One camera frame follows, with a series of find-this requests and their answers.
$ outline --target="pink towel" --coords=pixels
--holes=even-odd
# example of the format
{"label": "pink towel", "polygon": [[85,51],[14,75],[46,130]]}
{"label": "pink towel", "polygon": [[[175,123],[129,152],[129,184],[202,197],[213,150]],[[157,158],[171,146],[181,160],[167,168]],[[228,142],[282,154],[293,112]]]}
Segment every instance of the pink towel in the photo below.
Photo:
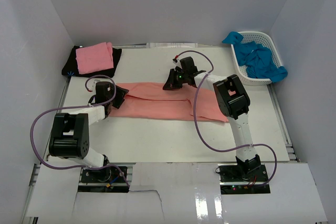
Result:
{"label": "pink towel", "polygon": [[[110,116],[129,118],[171,119],[192,121],[196,88],[185,85],[178,90],[163,90],[163,83],[118,83],[130,90],[120,109],[113,108]],[[196,107],[197,120],[222,121],[228,119],[218,107],[215,92],[200,89]]]}
{"label": "pink towel", "polygon": [[111,42],[76,49],[79,73],[93,73],[113,68],[112,50]]}

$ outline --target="thin gray cable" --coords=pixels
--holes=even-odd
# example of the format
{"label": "thin gray cable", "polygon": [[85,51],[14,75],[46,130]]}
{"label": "thin gray cable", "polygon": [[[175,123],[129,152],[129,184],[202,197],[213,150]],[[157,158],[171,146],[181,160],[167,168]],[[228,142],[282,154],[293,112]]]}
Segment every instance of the thin gray cable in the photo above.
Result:
{"label": "thin gray cable", "polygon": [[272,175],[269,177],[269,179],[267,181],[265,181],[263,184],[258,185],[258,187],[266,185],[267,183],[269,183],[273,179],[273,177],[275,175],[275,172],[277,170],[277,155],[276,155],[275,151],[269,145],[267,145],[267,144],[252,144],[252,145],[244,144],[244,145],[240,145],[240,146],[237,146],[237,147],[234,147],[234,148],[231,148],[231,149],[227,149],[227,150],[218,150],[218,149],[215,149],[215,148],[211,147],[210,145],[208,145],[208,143],[206,143],[205,140],[203,139],[203,137],[201,135],[201,132],[200,132],[200,129],[198,128],[197,116],[196,116],[197,96],[198,96],[198,92],[199,92],[199,90],[201,88],[201,85],[203,84],[203,82],[205,81],[205,79],[207,78],[207,76],[214,70],[214,65],[212,64],[212,62],[210,61],[210,59],[207,56],[205,56],[201,52],[194,51],[194,50],[184,51],[184,52],[180,53],[179,55],[177,55],[176,58],[178,58],[180,55],[182,55],[182,54],[184,54],[186,52],[195,52],[197,54],[200,54],[200,55],[204,56],[209,61],[209,63],[211,64],[211,67],[212,67],[212,69],[201,80],[200,84],[197,87],[196,93],[195,93],[193,113],[194,113],[194,123],[195,123],[196,131],[197,131],[197,134],[198,134],[199,138],[201,139],[201,141],[203,142],[203,144],[206,147],[208,147],[210,150],[212,150],[214,152],[231,152],[231,151],[235,151],[235,150],[240,149],[240,148],[250,147],[250,146],[254,146],[254,147],[256,147],[256,146],[264,146],[264,147],[269,148],[272,151],[273,155],[274,155],[274,162],[275,162],[274,163],[274,170],[273,170]]}
{"label": "thin gray cable", "polygon": [[100,170],[100,169],[104,169],[104,168],[107,168],[107,167],[115,167],[122,174],[122,178],[124,179],[124,181],[127,184],[127,186],[130,187],[130,185],[128,184],[128,182],[127,182],[127,180],[126,180],[126,178],[124,176],[124,173],[122,172],[122,170],[117,165],[108,164],[108,165],[104,165],[102,167],[86,167],[85,165],[73,165],[73,166],[66,166],[66,167],[57,167],[57,166],[53,166],[53,165],[50,165],[47,162],[45,162],[43,160],[43,158],[41,158],[41,156],[39,155],[39,153],[38,153],[38,151],[36,149],[36,146],[35,146],[35,143],[34,143],[34,127],[35,127],[35,124],[37,123],[37,121],[42,116],[44,116],[45,114],[48,114],[49,112],[57,111],[57,110],[82,109],[82,108],[89,108],[91,106],[100,106],[100,105],[104,105],[104,104],[107,104],[107,103],[111,102],[114,99],[114,97],[116,97],[115,94],[117,92],[117,88],[116,88],[115,82],[112,80],[112,78],[110,78],[108,76],[105,76],[105,75],[102,75],[102,74],[98,74],[96,76],[92,76],[89,79],[87,79],[87,81],[85,82],[85,88],[89,92],[92,92],[92,90],[90,90],[87,87],[87,84],[88,84],[88,81],[91,80],[91,79],[93,79],[93,78],[107,78],[107,79],[109,79],[112,82],[112,84],[114,86],[114,93],[113,93],[112,98],[110,100],[106,101],[106,102],[101,102],[101,103],[97,103],[97,104],[94,104],[94,105],[68,106],[68,107],[54,108],[54,109],[47,110],[47,111],[41,113],[40,115],[38,115],[35,118],[35,120],[33,121],[32,125],[30,127],[30,143],[32,145],[33,152],[34,152],[35,156],[37,157],[37,159],[41,162],[41,164],[47,166],[48,168],[55,169],[55,170],[68,170],[68,169],[72,169],[72,168],[86,168],[86,169],[90,169],[90,170]]}

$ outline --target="basket rim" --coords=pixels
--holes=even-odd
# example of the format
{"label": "basket rim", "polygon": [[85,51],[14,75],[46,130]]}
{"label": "basket rim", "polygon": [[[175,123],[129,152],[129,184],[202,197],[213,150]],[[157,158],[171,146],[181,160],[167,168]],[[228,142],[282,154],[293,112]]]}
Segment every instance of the basket rim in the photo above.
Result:
{"label": "basket rim", "polygon": [[[277,57],[280,66],[283,66],[283,65],[282,65],[282,61],[281,61],[281,59],[280,59],[280,57],[279,57],[279,55],[278,55],[278,51],[277,51],[277,49],[276,49],[276,47],[275,47],[275,45],[274,45],[274,43],[273,43],[273,40],[271,39],[271,37],[270,37],[268,34],[265,34],[265,33],[261,32],[261,31],[239,31],[238,33],[239,33],[239,34],[242,34],[242,35],[243,35],[243,34],[247,34],[247,33],[261,34],[261,35],[267,37],[267,38],[269,39],[269,41],[271,42],[271,45],[272,45],[273,48],[275,49],[275,50],[274,50],[274,54],[275,54],[275,56]],[[253,82],[271,82],[271,83],[272,83],[271,79],[269,79],[269,78],[266,78],[266,79],[258,79],[258,78],[251,78],[251,77],[249,77],[249,76],[244,75],[244,74],[241,72],[240,67],[239,67],[239,65],[238,65],[237,56],[236,56],[235,49],[234,49],[234,46],[233,46],[233,45],[231,45],[231,49],[232,49],[232,52],[233,52],[233,55],[234,55],[233,58],[234,58],[234,60],[235,60],[235,64],[236,64],[236,66],[237,66],[237,69],[238,69],[238,72],[239,72],[240,75],[242,75],[244,78],[246,78],[246,79],[249,80],[249,81],[253,81]]]}

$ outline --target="white table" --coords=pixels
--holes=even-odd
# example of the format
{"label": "white table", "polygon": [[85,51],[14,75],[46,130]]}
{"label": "white table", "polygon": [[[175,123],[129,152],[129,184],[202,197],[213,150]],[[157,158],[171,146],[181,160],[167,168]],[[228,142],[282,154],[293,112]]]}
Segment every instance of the white table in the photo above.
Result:
{"label": "white table", "polygon": [[[181,48],[124,49],[114,81],[162,82],[175,65],[172,59]],[[213,74],[234,74],[230,48],[196,48],[207,55],[215,66]],[[199,70],[210,65],[198,54],[192,56]],[[72,77],[64,106],[87,104],[91,93],[84,88],[87,78]],[[266,86],[245,86],[250,97],[249,125],[254,143],[270,145],[278,161],[289,161],[274,106]],[[214,148],[235,146],[229,123],[199,122],[204,139]],[[136,162],[235,162],[235,152],[217,153],[209,150],[198,138],[194,122],[151,120],[140,118],[107,118],[90,127],[90,146],[108,156],[112,163]],[[263,162],[274,157],[265,147],[257,147]]]}

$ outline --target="white laundry basket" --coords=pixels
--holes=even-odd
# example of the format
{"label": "white laundry basket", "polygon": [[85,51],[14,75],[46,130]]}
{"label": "white laundry basket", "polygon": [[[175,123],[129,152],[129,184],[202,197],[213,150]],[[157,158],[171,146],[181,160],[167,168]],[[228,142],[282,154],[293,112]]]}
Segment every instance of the white laundry basket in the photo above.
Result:
{"label": "white laundry basket", "polygon": [[[273,59],[275,66],[277,66],[277,68],[282,66],[282,62],[279,58],[277,49],[275,48],[272,39],[267,34],[261,33],[259,31],[240,31],[239,33],[243,35],[244,37],[241,43],[248,43],[251,41],[255,41],[257,44],[262,44],[264,47],[268,47],[272,52],[272,59]],[[256,78],[248,77],[247,72],[246,72],[247,66],[238,65],[238,61],[237,61],[237,57],[236,57],[235,49],[233,45],[231,45],[231,49],[232,49],[232,58],[234,61],[234,66],[235,66],[237,75],[239,76],[243,84],[257,86],[257,85],[267,85],[267,84],[272,83],[270,79],[256,79]]]}

